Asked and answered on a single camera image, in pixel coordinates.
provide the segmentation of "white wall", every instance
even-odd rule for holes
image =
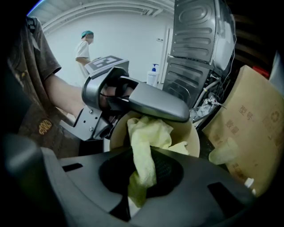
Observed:
[[[47,35],[47,41],[62,69],[57,73],[66,82],[81,86],[82,75],[75,61],[75,48],[84,30],[94,32],[94,43],[89,46],[91,60],[114,55],[130,61],[129,74],[146,81],[152,63],[160,64],[166,26],[173,20],[157,16],[131,13],[95,14],[72,21]]]

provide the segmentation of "logo on shirt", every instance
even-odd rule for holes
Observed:
[[[18,72],[18,73],[15,73],[15,77],[17,79],[17,81],[20,83],[20,85],[22,86],[22,88],[24,88],[24,79],[25,79],[25,76],[27,75],[28,72]]]
[[[52,126],[49,120],[43,120],[39,125],[39,133],[44,135]]]

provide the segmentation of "white shirt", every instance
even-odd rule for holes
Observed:
[[[77,48],[76,48],[76,57],[75,58],[86,58],[90,61],[90,54],[89,54],[89,44],[87,41],[81,41]],[[81,63],[79,63],[79,68],[84,76],[84,79],[86,79],[89,76],[88,71],[86,70],[85,66],[83,66]]]

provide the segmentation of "brown t-shirt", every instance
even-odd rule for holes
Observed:
[[[50,148],[58,158],[77,156],[80,140],[59,125],[60,120],[68,119],[51,104],[43,86],[44,80],[61,67],[39,21],[33,34],[26,25],[22,27],[8,63],[32,102],[18,134],[33,139],[41,147]]]

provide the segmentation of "gray robotic arm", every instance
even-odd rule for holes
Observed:
[[[128,75],[129,61],[108,56],[86,65],[90,76],[84,83],[82,99],[86,106],[82,109],[73,126],[60,125],[83,141],[103,139],[113,125],[102,116],[99,99],[105,86],[116,86],[115,96],[107,97],[112,110],[121,113],[129,110],[169,121],[186,122],[189,108],[186,103],[165,91],[154,88]],[[123,96],[123,89],[131,87],[133,92]]]

